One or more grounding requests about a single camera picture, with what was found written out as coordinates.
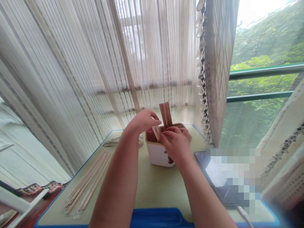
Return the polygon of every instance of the utensil holder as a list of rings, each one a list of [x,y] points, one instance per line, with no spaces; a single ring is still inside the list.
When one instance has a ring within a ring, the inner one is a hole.
[[[173,124],[174,127],[185,128],[182,123]],[[164,126],[160,127],[161,132],[165,131]],[[147,143],[149,160],[152,165],[159,165],[165,167],[175,166],[175,162],[167,154],[166,149],[163,144],[157,141],[155,134],[153,132],[145,132],[145,140]]]

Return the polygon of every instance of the tree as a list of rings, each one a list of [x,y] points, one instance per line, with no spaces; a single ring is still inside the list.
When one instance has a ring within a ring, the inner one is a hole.
[[[265,67],[273,60],[253,57],[231,66],[231,70]],[[298,74],[277,75],[229,82],[228,97],[290,90]],[[256,148],[267,133],[285,98],[229,103],[226,106],[220,147]]]
[[[238,25],[231,71],[304,62],[304,0],[270,13],[247,28]],[[230,81],[228,97],[294,90],[303,73]],[[229,103],[220,147],[256,148],[285,98]]]
[[[304,0],[294,1],[268,17],[238,29],[232,64],[261,55],[273,60],[271,65],[304,61]]]

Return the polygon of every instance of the light green table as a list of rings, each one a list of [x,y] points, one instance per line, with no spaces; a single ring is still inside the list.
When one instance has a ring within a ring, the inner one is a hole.
[[[192,125],[187,125],[186,128],[193,137],[190,145],[191,152],[194,153],[196,151],[203,151],[206,148],[209,148],[208,143]],[[121,135],[121,133],[122,130],[112,131],[107,137],[107,140],[115,138]],[[78,171],[61,194],[55,199],[52,205],[40,217],[35,227],[51,227],[55,225],[58,225],[59,227],[71,227],[75,225],[89,224],[104,177],[102,177],[98,184],[97,189],[81,218],[74,219],[74,216],[85,193],[83,193],[70,215],[66,215],[63,210],[64,205],[67,202],[67,196],[79,182],[81,177],[87,172],[99,154],[104,149],[113,153],[115,148],[116,147],[100,146]],[[146,142],[144,142],[144,145],[139,149],[138,164],[138,187],[135,199],[135,208],[176,207],[181,211],[188,222],[192,222],[193,219],[187,192],[184,186],[184,181],[177,167],[174,166],[172,168],[167,168],[151,165],[149,162]],[[244,222],[237,210],[230,209],[227,211],[236,223]],[[275,222],[275,220],[275,216],[273,216],[273,214],[263,204],[261,204],[261,215],[258,218],[255,218],[253,222],[272,223]]]

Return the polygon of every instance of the white cable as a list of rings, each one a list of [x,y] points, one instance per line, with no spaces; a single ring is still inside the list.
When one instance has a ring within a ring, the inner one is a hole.
[[[242,208],[242,206],[237,206],[237,210],[240,213],[240,215],[243,217],[243,219],[248,223],[250,228],[254,228],[252,223],[250,222],[250,217],[248,213]]]

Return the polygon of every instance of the green railing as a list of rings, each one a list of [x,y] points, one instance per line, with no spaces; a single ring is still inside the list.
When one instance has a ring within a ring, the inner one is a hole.
[[[304,72],[304,62],[280,66],[231,71],[229,81]],[[227,97],[227,103],[290,97],[293,91]]]

